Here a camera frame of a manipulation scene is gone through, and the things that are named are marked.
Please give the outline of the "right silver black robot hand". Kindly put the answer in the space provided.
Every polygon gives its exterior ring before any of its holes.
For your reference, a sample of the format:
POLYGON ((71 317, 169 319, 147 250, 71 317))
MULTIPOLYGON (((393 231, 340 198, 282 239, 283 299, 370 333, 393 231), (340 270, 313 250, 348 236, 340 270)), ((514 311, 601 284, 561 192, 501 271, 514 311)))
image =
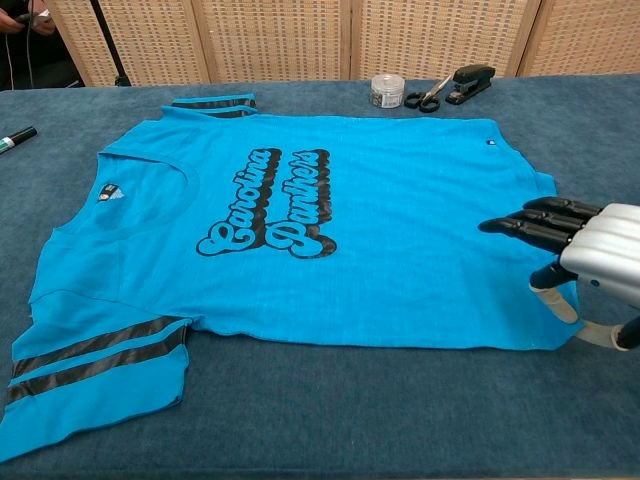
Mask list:
POLYGON ((484 233, 517 238, 551 252, 556 259, 529 277, 529 288, 560 321, 579 321, 558 287, 589 284, 639 307, 639 207, 604 207, 560 198, 530 200, 523 209, 481 222, 484 233))

